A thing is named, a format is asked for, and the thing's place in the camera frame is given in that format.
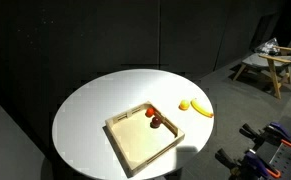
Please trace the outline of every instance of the small table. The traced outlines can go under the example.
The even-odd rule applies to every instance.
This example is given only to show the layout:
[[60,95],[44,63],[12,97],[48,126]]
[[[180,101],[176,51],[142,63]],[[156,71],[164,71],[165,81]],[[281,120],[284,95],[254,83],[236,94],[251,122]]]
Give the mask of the small table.
[[[206,94],[176,74],[151,69],[119,71],[99,77],[71,94],[52,127],[57,152],[73,169],[97,179],[150,179],[182,168],[208,141],[214,118],[178,109],[183,99],[197,98],[213,112]],[[146,101],[153,103],[185,139],[134,177],[127,178],[105,134],[105,120]]]

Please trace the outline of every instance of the tray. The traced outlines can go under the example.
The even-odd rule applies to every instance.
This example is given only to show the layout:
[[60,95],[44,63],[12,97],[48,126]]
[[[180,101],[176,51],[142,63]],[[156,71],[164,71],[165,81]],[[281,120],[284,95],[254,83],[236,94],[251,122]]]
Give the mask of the tray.
[[[154,116],[146,117],[148,108],[154,108],[155,116],[162,120],[160,127],[150,126]],[[106,127],[117,158],[123,169],[126,166],[124,170],[129,176],[136,175],[185,137],[184,132],[149,101],[107,119]]]

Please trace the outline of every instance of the wooden leg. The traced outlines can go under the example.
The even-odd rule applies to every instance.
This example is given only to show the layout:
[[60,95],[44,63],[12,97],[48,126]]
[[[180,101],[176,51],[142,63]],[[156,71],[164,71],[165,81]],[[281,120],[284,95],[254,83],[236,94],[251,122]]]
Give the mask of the wooden leg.
[[288,82],[289,84],[291,84],[291,73],[290,73],[290,71],[289,71],[289,67],[286,67],[286,68],[285,68],[285,72],[286,72],[286,75],[287,75],[287,82]]
[[275,96],[278,99],[281,99],[281,93],[279,92],[280,85],[279,85],[279,83],[277,81],[276,69],[275,69],[274,61],[267,59],[267,62],[268,62],[269,71],[271,72],[271,76],[272,76],[272,81],[273,81],[273,85],[274,85],[274,89],[275,89]]
[[238,72],[236,73],[235,77],[233,78],[233,81],[236,81],[236,79],[238,78],[238,76],[243,72],[243,70],[246,68],[245,64],[241,65],[241,68],[238,70]]

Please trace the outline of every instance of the yellow banana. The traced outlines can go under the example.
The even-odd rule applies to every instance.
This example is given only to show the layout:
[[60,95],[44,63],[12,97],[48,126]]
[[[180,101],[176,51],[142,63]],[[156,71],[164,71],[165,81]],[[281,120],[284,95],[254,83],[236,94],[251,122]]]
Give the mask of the yellow banana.
[[214,116],[213,113],[211,113],[211,112],[207,112],[205,109],[203,109],[203,108],[198,104],[197,99],[193,99],[193,100],[191,101],[191,104],[192,104],[193,108],[194,108],[196,111],[198,111],[199,113],[201,113],[202,115],[207,116],[207,117],[209,117],[209,118],[212,118],[212,117]]

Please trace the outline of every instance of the white tabletop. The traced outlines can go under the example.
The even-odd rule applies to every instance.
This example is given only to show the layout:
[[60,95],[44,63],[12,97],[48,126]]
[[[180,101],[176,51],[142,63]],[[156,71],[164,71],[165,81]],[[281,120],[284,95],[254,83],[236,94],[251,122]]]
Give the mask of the white tabletop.
[[[78,90],[59,108],[52,136],[57,152],[75,170],[96,179],[150,179],[177,170],[209,139],[214,118],[192,107],[178,109],[183,99],[197,98],[213,112],[206,94],[176,74],[151,69],[126,70],[97,78]],[[105,120],[150,101],[185,133],[185,139],[134,177],[127,178],[103,130]]]

